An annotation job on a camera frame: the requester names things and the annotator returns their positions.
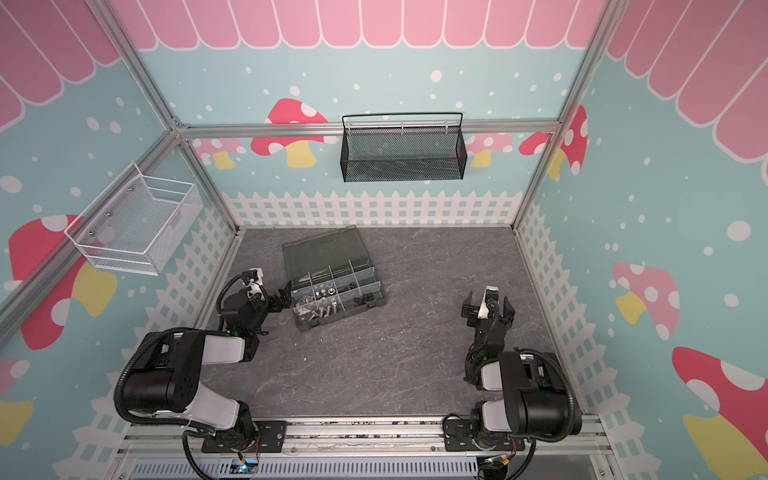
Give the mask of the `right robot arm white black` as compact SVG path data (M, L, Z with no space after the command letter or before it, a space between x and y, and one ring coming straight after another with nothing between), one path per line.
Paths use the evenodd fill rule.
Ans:
M464 381L500 395L472 409L468 437L491 450L519 440L556 443L582 429L576 395L556 356L530 348L506 348L515 309L499 289L487 286L474 304L467 297L461 316L473 329L464 360Z

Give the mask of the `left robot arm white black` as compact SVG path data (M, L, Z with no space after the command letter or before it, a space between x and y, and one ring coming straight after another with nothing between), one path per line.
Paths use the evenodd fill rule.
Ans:
M132 424L179 425L237 442L255 440L249 407L206 387L202 367L252 361L267 334L267 316L291 306L289 288L268 293L260 268L232 277L215 300L217 328L174 327L143 338L115 384L116 412Z

